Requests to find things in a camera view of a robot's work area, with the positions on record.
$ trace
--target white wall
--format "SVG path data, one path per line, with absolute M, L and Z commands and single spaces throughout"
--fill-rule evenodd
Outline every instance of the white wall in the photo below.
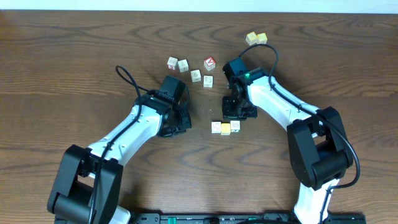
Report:
M 398 13 L 398 0 L 0 0 L 0 9 Z

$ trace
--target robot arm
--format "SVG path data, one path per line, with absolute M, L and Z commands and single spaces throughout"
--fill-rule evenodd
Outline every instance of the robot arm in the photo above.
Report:
M 257 107 L 260 107 L 287 131 L 290 163 L 301 182 L 298 202 L 294 207 L 295 216 L 301 223 L 319 223 L 326 190 L 337 185 L 345 170 L 352 166 L 352 155 L 345 151 L 345 145 L 333 131 L 272 90 L 269 73 L 263 68 L 249 71 L 243 61 L 236 58 L 228 62 L 223 71 L 229 80 L 229 88 L 232 89 L 232 96 L 223 98 L 224 119 L 255 118 Z M 335 109 L 320 110 L 303 102 L 281 87 L 274 77 L 271 77 L 271 83 L 296 105 L 333 123 L 345 136 L 343 123 Z M 315 145 L 313 138 L 324 135 L 326 141 Z M 322 220 L 328 217 L 327 209 L 322 215 Z
M 123 167 L 149 138 L 155 135 L 172 137 L 191 128 L 187 103 L 180 103 L 185 89 L 183 82 L 167 76 L 159 91 L 151 90 L 142 96 L 141 114 L 124 132 L 121 130 L 138 115 L 137 100 L 127 118 L 104 138 L 87 148 L 69 147 L 55 178 L 47 210 L 67 223 L 88 223 L 93 188 L 79 179 L 95 178 L 107 143 L 118 136 L 104 157 L 93 223 L 127 224 L 131 214 L 118 206 Z

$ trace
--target yellow block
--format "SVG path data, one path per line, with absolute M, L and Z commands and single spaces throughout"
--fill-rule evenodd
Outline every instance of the yellow block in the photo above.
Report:
M 231 134 L 231 125 L 229 123 L 221 124 L 221 135 Z
M 257 35 L 257 44 L 266 44 L 267 40 L 268 40 L 268 38 L 267 38 L 266 33 Z
M 257 42 L 257 35 L 256 35 L 256 33 L 255 33 L 255 32 L 251 32 L 250 34 L 248 34 L 248 35 L 246 36 L 246 42 L 247 42 L 249 45 L 255 44 L 255 43 Z

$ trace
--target toy block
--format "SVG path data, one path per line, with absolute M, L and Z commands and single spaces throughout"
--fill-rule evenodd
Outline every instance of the toy block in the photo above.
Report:
M 229 123 L 221 124 L 221 135 L 230 135 L 231 134 L 231 125 Z
M 249 45 L 253 45 L 253 44 L 257 43 L 257 35 L 256 35 L 256 33 L 255 32 L 251 32 L 250 34 L 248 34 L 246 36 L 246 42 Z
M 212 76 L 205 75 L 203 77 L 203 79 L 204 79 L 203 87 L 208 87 L 208 88 L 213 87 L 213 77 Z
M 231 121 L 231 132 L 239 132 L 241 130 L 240 121 Z
M 221 133 L 221 122 L 211 122 L 211 133 Z
M 177 58 L 169 57 L 169 61 L 167 62 L 167 67 L 171 70 L 175 70 L 177 68 Z
M 268 38 L 267 38 L 266 33 L 257 35 L 257 44 L 266 44 L 267 40 L 268 40 Z
M 188 62 L 187 62 L 187 59 L 178 61 L 178 68 L 180 69 L 180 72 L 186 72 L 186 71 L 188 71 Z
M 192 78 L 192 82 L 200 82 L 200 80 L 201 80 L 200 71 L 199 70 L 191 71 L 191 78 Z
M 211 69 L 216 67 L 216 61 L 213 57 L 208 57 L 205 60 L 205 68 L 210 71 Z

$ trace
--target wooden table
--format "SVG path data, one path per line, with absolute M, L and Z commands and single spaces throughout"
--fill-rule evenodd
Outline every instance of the wooden table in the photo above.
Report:
M 299 181 L 285 131 L 259 110 L 230 136 L 210 133 L 230 94 L 221 70 L 266 32 L 280 53 L 276 79 L 302 100 L 332 106 L 361 159 L 357 185 L 336 190 L 332 212 L 363 212 L 368 223 L 398 222 L 398 16 L 93 11 L 0 12 L 0 223 L 51 223 L 46 204 L 64 151 L 87 146 L 120 123 L 137 95 L 114 72 L 124 65 L 139 85 L 166 75 L 191 93 L 193 128 L 152 138 L 124 170 L 120 204 L 135 211 L 290 210 Z M 213 75 L 214 86 L 170 71 L 169 56 Z M 214 70 L 203 60 L 213 56 Z M 270 69 L 265 48 L 244 56 Z M 354 169 L 341 183 L 349 182 Z

